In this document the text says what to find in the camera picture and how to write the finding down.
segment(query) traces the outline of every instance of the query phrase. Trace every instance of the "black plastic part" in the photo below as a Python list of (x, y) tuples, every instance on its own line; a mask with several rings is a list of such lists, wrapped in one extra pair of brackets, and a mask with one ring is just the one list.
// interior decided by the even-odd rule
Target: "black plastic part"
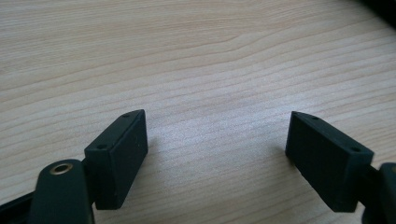
[(29, 223), (94, 223), (81, 161), (57, 161), (41, 171)]
[(136, 110), (117, 118), (87, 148), (84, 164), (97, 209), (118, 209), (148, 153), (146, 115)]
[(367, 170), (361, 172), (354, 193), (366, 207), (361, 218), (361, 222), (364, 224), (387, 223), (379, 194), (381, 186), (381, 176), (374, 167), (370, 166)]
[(382, 208), (388, 223), (396, 223), (396, 163), (384, 163), (379, 169)]
[(33, 192), (0, 206), (0, 223), (22, 224), (27, 222)]
[(334, 212), (354, 212), (354, 189), (374, 152), (317, 117), (292, 112), (286, 155)]

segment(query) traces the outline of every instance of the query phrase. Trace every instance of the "small hole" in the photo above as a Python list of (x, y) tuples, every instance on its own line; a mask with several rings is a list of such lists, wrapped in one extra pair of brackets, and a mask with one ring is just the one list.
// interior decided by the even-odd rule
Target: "small hole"
[(67, 173), (72, 168), (73, 168), (73, 164), (71, 164), (71, 163), (62, 163), (62, 164), (59, 164), (57, 166), (52, 167), (52, 169), (50, 169), (49, 172), (52, 175), (62, 175), (64, 173)]
[(106, 144), (101, 144), (101, 145), (97, 146), (96, 148), (104, 149), (104, 148), (107, 148), (107, 145)]
[(352, 151), (356, 151), (356, 152), (360, 152), (361, 151), (361, 149), (358, 148), (358, 147), (352, 147), (351, 149), (352, 149)]

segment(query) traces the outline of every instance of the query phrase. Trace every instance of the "wood grain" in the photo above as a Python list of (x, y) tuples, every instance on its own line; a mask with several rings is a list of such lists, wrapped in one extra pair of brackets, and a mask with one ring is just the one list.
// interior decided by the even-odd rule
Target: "wood grain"
[(396, 33), (353, 0), (0, 2), (0, 203), (147, 111), (149, 154), (97, 223), (360, 223), (284, 156), (290, 111), (396, 161)]

